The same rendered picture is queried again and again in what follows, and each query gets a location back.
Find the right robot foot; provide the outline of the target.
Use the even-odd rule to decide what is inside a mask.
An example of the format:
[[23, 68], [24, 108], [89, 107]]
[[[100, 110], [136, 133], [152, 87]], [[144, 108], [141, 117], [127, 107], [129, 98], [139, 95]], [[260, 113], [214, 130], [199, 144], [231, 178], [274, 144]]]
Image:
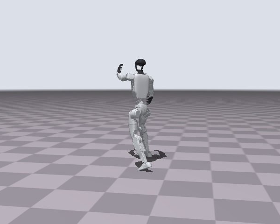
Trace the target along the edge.
[[145, 152], [145, 156], [152, 157], [152, 154], [148, 151], [148, 153]]

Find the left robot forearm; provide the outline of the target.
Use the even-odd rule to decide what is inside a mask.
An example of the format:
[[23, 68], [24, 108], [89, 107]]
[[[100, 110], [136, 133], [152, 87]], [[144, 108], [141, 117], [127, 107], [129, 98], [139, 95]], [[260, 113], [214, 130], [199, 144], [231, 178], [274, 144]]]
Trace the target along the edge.
[[122, 75], [121, 73], [118, 73], [118, 72], [117, 72], [117, 77], [118, 77], [119, 80], [121, 80], [121, 78], [123, 77], [123, 75]]

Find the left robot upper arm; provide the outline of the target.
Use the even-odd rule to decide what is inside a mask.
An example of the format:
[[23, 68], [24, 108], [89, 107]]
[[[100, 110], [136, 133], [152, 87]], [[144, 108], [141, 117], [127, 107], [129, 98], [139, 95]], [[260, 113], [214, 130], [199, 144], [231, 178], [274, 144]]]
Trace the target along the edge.
[[132, 81], [134, 79], [134, 75], [131, 73], [127, 73], [126, 75], [123, 75], [123, 77], [121, 78], [121, 81]]

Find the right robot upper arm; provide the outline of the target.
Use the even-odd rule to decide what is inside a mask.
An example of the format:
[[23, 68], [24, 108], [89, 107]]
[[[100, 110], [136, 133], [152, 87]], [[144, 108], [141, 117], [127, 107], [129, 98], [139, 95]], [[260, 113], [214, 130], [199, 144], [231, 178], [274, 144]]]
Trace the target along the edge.
[[149, 76], [149, 91], [153, 90], [153, 78]]

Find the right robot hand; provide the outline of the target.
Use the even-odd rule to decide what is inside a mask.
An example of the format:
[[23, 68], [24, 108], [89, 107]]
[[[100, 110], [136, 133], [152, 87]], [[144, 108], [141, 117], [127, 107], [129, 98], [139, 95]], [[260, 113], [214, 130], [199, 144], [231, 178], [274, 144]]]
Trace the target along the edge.
[[[149, 96], [147, 96], [147, 97], [149, 97]], [[149, 99], [146, 99], [146, 100], [148, 100], [148, 101], [146, 101], [147, 105], [151, 103], [152, 99], [153, 99], [153, 97], [150, 97]]]

